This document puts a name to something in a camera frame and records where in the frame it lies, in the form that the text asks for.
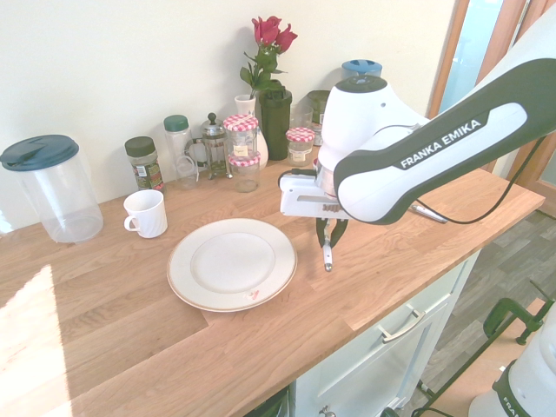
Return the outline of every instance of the cabinet drawer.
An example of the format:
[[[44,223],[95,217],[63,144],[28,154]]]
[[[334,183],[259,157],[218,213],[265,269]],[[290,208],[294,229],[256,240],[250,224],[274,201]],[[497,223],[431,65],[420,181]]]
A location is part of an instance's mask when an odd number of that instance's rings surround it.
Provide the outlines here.
[[[378,354],[385,347],[385,333],[406,333],[419,320],[426,319],[441,303],[446,303],[457,285],[464,265],[465,261],[322,361],[319,392],[326,392],[363,361]]]

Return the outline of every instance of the wooden countertop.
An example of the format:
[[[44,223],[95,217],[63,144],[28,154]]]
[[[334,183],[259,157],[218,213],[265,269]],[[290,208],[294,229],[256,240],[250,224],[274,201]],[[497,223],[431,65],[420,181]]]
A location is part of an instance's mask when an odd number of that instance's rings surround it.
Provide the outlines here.
[[[242,416],[543,201],[515,186],[469,226],[413,213],[388,226],[351,221],[327,273],[314,219],[279,211],[276,178],[286,169],[271,162],[246,195],[225,178],[193,191],[171,182],[169,229],[153,240],[123,228],[123,197],[101,205],[104,228],[89,242],[54,243],[40,224],[0,239],[0,415]],[[423,201],[469,219],[505,186],[477,170]],[[204,312],[171,291],[169,255],[191,231],[232,217],[282,230],[297,271],[259,307]]]

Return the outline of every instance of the red white checkered lid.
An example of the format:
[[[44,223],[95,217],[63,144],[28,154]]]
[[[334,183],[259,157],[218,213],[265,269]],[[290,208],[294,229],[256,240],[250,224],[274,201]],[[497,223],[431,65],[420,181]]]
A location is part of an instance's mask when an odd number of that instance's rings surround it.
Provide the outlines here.
[[[252,115],[233,115],[224,120],[224,127],[233,132],[247,132],[259,126],[259,121]]]
[[[229,163],[236,167],[250,167],[261,161],[261,152],[251,154],[250,156],[228,156]]]
[[[286,132],[286,137],[292,142],[311,142],[314,131],[308,128],[292,128]]]

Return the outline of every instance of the green lid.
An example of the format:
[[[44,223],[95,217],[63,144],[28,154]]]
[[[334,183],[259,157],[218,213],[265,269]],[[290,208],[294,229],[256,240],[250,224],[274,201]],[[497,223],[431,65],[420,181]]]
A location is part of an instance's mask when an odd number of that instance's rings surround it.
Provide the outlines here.
[[[148,136],[134,137],[125,143],[125,152],[134,158],[147,156],[155,151],[155,142]]]
[[[336,88],[347,93],[372,93],[383,89],[387,82],[377,76],[351,76],[336,84]]]
[[[168,132],[181,132],[189,127],[188,118],[182,115],[168,116],[164,119],[164,128]]]
[[[34,171],[68,161],[78,151],[79,146],[70,137],[37,136],[8,147],[0,156],[0,162],[9,171]]]

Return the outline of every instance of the drawer handle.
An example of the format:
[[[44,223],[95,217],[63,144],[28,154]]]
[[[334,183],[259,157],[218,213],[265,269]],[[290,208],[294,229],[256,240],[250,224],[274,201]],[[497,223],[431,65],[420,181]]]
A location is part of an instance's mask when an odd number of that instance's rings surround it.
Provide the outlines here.
[[[406,328],[400,330],[398,333],[390,334],[382,326],[379,326],[379,329],[381,330],[383,336],[382,343],[386,344],[386,343],[390,343],[391,341],[395,341],[396,339],[400,339],[401,336],[403,336],[407,332],[411,331],[412,328],[417,326],[420,323],[420,321],[425,318],[427,312],[426,311],[419,312],[417,310],[413,310],[411,314],[415,316],[415,321],[411,323],[409,326],[407,326]]]

